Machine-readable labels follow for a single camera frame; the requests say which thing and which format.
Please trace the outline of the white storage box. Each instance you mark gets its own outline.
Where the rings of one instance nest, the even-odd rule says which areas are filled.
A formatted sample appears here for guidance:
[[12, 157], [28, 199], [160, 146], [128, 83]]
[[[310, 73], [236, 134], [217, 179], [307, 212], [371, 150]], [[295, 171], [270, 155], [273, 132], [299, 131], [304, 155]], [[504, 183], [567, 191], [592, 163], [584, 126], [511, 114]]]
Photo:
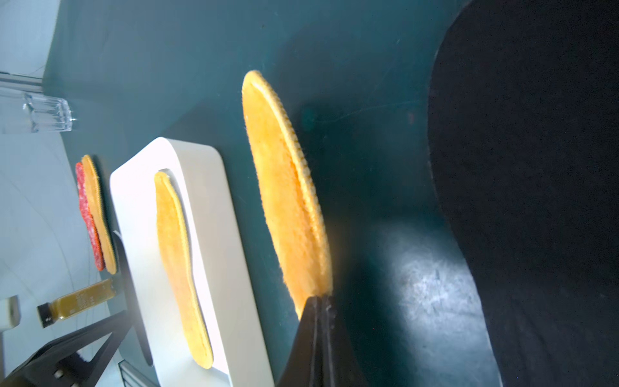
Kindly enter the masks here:
[[[164, 270], [156, 232], [154, 177], [165, 172], [182, 202], [214, 364], [198, 365]], [[111, 174], [111, 197], [162, 386], [274, 383], [224, 164], [208, 145], [159, 137]]]

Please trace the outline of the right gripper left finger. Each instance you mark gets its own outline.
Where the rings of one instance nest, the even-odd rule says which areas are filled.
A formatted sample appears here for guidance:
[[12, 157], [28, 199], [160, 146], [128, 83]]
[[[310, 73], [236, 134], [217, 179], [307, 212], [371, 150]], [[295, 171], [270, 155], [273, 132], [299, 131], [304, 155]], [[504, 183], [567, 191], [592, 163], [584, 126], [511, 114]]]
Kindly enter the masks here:
[[306, 301], [290, 357], [277, 386], [322, 385], [321, 307], [322, 298]]

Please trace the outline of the fuzzy yellow insole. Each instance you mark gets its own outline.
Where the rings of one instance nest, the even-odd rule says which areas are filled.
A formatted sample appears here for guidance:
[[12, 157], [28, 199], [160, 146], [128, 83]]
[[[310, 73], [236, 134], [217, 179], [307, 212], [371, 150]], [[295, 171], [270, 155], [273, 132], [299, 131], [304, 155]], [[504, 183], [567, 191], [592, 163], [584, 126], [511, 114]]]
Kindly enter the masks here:
[[327, 230], [310, 168], [277, 93], [263, 75], [248, 72], [243, 118], [260, 198], [280, 269], [295, 311], [333, 292]]
[[214, 354], [193, 282], [190, 240], [182, 202], [167, 173], [156, 173], [154, 184], [159, 250], [179, 309], [184, 336], [195, 363], [203, 369], [211, 369]]

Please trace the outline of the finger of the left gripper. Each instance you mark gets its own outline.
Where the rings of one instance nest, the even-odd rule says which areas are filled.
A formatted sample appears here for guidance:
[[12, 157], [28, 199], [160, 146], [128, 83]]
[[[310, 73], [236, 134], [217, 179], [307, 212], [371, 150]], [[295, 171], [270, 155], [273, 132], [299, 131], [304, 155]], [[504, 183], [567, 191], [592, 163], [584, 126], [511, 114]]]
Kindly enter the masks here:
[[[123, 311], [53, 340], [11, 372], [2, 386], [95, 386], [127, 332], [132, 319]], [[79, 350], [104, 338], [89, 361]]]

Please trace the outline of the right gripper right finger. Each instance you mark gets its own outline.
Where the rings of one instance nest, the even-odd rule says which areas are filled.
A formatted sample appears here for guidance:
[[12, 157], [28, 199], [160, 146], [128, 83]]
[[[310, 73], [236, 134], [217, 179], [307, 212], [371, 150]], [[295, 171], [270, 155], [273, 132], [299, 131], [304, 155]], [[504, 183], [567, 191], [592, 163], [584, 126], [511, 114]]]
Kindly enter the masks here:
[[322, 298], [322, 385], [367, 386], [351, 340], [332, 296]]

